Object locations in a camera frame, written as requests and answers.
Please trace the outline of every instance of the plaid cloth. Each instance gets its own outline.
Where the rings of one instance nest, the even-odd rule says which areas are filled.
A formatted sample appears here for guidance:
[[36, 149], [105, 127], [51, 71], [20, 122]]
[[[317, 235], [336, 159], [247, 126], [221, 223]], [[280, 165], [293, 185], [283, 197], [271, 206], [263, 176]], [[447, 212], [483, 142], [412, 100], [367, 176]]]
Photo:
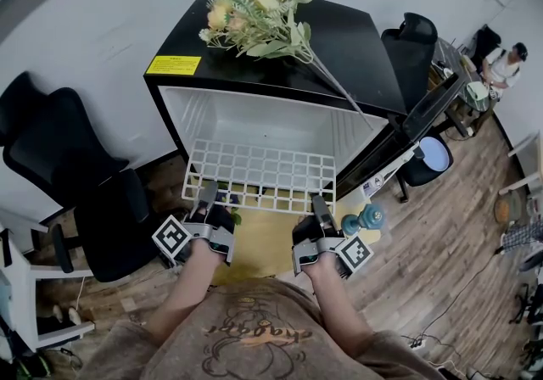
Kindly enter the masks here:
[[501, 240], [501, 245], [505, 252], [511, 252], [533, 241], [543, 242], [543, 221], [537, 221], [531, 225], [511, 226]]

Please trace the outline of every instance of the black fridge top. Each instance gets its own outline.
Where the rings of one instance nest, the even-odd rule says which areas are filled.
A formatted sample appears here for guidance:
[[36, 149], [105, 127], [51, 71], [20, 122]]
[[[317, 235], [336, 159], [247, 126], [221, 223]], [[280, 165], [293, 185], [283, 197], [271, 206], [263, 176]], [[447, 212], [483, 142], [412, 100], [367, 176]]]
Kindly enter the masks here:
[[[194, 75], [147, 74], [163, 86], [246, 92], [352, 109], [310, 66], [292, 58], [261, 59], [206, 47], [199, 31], [207, 27], [207, 0], [196, 0], [183, 15], [157, 56], [201, 57]], [[372, 17], [324, 0], [300, 4], [294, 17], [311, 26], [310, 44], [361, 109], [386, 117], [406, 114], [395, 73]]]

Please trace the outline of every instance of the yellow warning label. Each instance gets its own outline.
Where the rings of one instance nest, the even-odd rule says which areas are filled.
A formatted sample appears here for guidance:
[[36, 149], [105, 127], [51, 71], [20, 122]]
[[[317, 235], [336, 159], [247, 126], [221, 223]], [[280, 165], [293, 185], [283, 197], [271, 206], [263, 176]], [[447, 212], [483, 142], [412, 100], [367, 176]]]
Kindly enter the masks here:
[[201, 59], [199, 56], [156, 56], [147, 74], [194, 75]]

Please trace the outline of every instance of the power strip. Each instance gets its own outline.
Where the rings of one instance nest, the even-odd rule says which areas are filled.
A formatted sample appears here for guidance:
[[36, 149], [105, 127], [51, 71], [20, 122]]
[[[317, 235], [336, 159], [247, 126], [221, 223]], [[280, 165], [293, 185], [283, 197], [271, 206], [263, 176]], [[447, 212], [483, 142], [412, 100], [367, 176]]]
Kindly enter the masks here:
[[424, 347], [426, 347], [426, 339], [418, 339], [417, 341], [412, 341], [409, 344], [409, 347], [413, 351], [419, 351], [420, 349], [423, 349]]

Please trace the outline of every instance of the blue dumbbell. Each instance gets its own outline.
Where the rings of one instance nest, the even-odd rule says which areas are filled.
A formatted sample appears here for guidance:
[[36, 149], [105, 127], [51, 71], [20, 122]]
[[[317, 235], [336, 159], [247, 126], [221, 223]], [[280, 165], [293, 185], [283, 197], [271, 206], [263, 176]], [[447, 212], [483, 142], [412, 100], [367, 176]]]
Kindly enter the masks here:
[[384, 223], [384, 212], [377, 204], [364, 207], [359, 215], [348, 214], [341, 220], [341, 229], [345, 235], [355, 235], [363, 227], [381, 229]]

